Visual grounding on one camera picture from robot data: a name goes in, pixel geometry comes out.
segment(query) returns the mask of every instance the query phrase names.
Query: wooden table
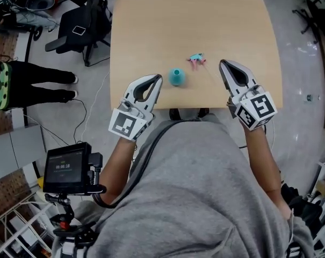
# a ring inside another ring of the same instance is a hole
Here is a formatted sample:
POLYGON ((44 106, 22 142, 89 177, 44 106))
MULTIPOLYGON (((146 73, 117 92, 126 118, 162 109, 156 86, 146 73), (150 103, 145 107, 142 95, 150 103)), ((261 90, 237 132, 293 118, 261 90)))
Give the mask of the wooden table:
POLYGON ((228 101, 218 65, 237 61, 252 70, 276 107, 283 106, 279 55, 263 0, 115 0, 111 36, 111 106, 133 80, 161 74, 155 109, 221 108, 228 101), (186 59, 204 53, 206 67, 186 59), (174 87, 171 68, 186 82, 174 87))

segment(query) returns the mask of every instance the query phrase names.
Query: wheel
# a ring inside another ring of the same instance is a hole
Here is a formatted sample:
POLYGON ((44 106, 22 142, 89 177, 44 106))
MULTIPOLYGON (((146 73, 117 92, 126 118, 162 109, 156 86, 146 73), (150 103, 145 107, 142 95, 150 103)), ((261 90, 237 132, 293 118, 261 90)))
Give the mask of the wheel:
POLYGON ((42 32, 43 32, 43 27, 36 28, 33 35, 33 40, 37 41, 42 35, 42 32))

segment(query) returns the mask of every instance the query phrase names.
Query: gray floor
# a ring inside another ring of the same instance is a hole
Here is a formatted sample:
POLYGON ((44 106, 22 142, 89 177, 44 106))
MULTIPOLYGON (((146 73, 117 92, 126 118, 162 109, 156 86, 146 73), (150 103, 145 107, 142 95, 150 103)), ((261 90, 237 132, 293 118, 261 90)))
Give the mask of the gray floor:
MULTIPOLYGON (((321 55, 318 45, 313 45, 311 32, 300 34, 303 21, 291 10, 297 8, 298 0, 265 0, 275 30, 283 72, 284 108, 267 124, 267 137, 272 146, 273 156, 282 170, 285 181, 299 189, 304 194, 313 180, 316 172, 316 161, 325 155, 324 119, 324 77, 321 55), (306 95, 312 94, 314 101, 307 103, 306 95)), ((72 3, 62 5, 54 16, 58 19, 64 10, 73 7, 72 3)), ((96 66, 84 67, 81 54, 69 52, 57 55, 55 52, 46 53, 44 45, 57 37, 57 31, 52 34, 44 33, 39 41, 31 48, 30 62, 44 67, 72 71, 80 81, 77 85, 52 85, 44 87, 61 87, 77 89, 79 99, 86 104, 88 114, 104 76, 109 72, 109 61, 96 66)), ((109 50, 102 46, 95 51, 93 62, 105 58, 109 50)), ((90 143, 94 152, 101 152, 104 162, 109 158, 118 137, 108 132, 111 118, 110 108, 110 76, 105 79, 104 86, 98 94, 93 107, 87 130, 83 140, 90 143)), ((217 109, 213 112, 223 121, 238 145, 244 145, 243 131, 237 120, 232 120, 227 109, 217 109)), ((167 110, 155 110, 156 120, 138 142, 141 146, 149 131, 162 120, 168 119, 167 110)), ((28 108, 28 114, 42 125, 59 135, 69 144, 74 142, 73 132, 76 125, 83 119, 82 104, 72 101, 67 104, 40 104, 28 108)), ((81 138, 84 124, 76 133, 76 140, 81 138)), ((47 149, 57 148, 57 143, 45 133, 47 149)))

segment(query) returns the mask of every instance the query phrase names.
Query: teal bottle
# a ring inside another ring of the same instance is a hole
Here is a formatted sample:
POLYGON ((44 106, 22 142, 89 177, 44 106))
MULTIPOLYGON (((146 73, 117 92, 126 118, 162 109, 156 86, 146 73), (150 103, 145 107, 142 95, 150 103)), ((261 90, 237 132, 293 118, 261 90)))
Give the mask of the teal bottle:
POLYGON ((185 82, 185 72, 182 69, 171 69, 168 74, 168 80, 173 86, 180 86, 185 82))

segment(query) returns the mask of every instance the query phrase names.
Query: white cable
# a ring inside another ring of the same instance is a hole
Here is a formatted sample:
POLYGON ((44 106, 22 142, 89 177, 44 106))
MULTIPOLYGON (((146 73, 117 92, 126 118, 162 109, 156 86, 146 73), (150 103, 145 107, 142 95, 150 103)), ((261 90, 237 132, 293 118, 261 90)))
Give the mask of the white cable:
POLYGON ((272 151, 273 145, 275 144, 276 134, 275 134, 275 123, 273 122, 273 119, 271 119, 271 121, 272 121, 272 127, 273 127, 273 141, 272 141, 272 145, 271 145, 271 151, 272 151))
POLYGON ((37 123, 40 127, 42 127, 46 132, 48 132, 48 134, 50 135, 50 137, 52 137, 54 139, 54 141, 56 141, 56 143, 60 146, 60 147, 63 147, 62 145, 60 145, 60 143, 53 137, 52 134, 50 134, 50 132, 48 130, 46 130, 45 127, 41 126, 41 124, 36 121, 35 119, 31 118, 30 116, 26 115, 26 114, 23 114, 25 117, 28 117, 30 120, 34 121, 35 123, 37 123))
POLYGON ((94 98, 94 102, 93 102, 93 104, 92 104, 92 106, 91 106, 91 109, 90 109, 90 111, 89 111, 89 115, 88 115, 87 120, 86 120, 85 130, 83 130, 83 132, 82 132, 82 134, 81 134, 81 141, 82 141, 82 139, 83 139, 83 134, 84 134, 84 132, 86 132, 86 130, 87 130, 87 123, 88 123, 89 118, 90 118, 91 115, 92 115, 92 109, 93 109, 94 104, 95 104, 96 101, 97 101, 98 93, 99 93, 100 90, 102 89, 102 87, 103 87, 103 85, 104 85, 104 81, 105 81, 105 79, 107 78, 107 76, 108 76, 109 74, 110 74, 110 71, 107 73, 107 75, 105 75, 105 77, 104 77, 104 79, 103 79, 103 82, 102 82, 100 88, 98 89, 98 91, 97 91, 97 93, 96 93, 96 97, 94 98))

